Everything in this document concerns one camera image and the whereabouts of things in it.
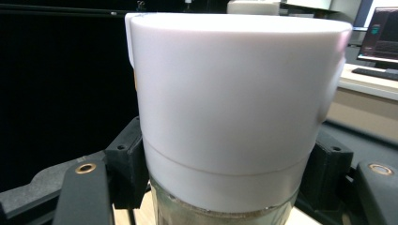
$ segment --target computer monitor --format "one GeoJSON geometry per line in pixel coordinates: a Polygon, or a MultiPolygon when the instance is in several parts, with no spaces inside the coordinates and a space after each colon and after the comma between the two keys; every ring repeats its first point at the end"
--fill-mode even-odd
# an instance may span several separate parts
{"type": "Polygon", "coordinates": [[[398,7],[377,7],[360,47],[359,60],[398,68],[398,7]]]}
{"type": "Polygon", "coordinates": [[[353,23],[353,30],[367,31],[369,23],[375,12],[375,8],[398,7],[398,0],[361,0],[357,16],[353,23]]]}

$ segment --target clear glass jar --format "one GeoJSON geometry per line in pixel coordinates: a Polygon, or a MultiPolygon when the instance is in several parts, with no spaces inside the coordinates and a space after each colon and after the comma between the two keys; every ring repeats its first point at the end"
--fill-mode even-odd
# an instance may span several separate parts
{"type": "Polygon", "coordinates": [[[157,225],[283,225],[294,206],[298,192],[285,203],[249,213],[222,213],[182,202],[164,190],[151,177],[157,225]]]}

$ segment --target black panel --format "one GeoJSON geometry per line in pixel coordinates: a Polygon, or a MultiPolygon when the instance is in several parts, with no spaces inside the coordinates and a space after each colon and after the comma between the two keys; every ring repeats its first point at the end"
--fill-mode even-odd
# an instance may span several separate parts
{"type": "Polygon", "coordinates": [[[0,13],[0,191],[105,149],[138,115],[123,17],[0,13]]]}

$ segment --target brass screw hole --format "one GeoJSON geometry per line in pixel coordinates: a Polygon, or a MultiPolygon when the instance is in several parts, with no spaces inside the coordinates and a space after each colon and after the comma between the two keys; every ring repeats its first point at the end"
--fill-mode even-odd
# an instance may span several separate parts
{"type": "Polygon", "coordinates": [[[97,165],[94,163],[87,163],[76,168],[75,172],[78,174],[90,173],[96,169],[97,165]]]}
{"type": "Polygon", "coordinates": [[[394,172],[390,168],[382,166],[382,165],[370,164],[369,168],[373,172],[379,173],[379,174],[382,174],[382,175],[393,175],[394,174],[394,172]]]}

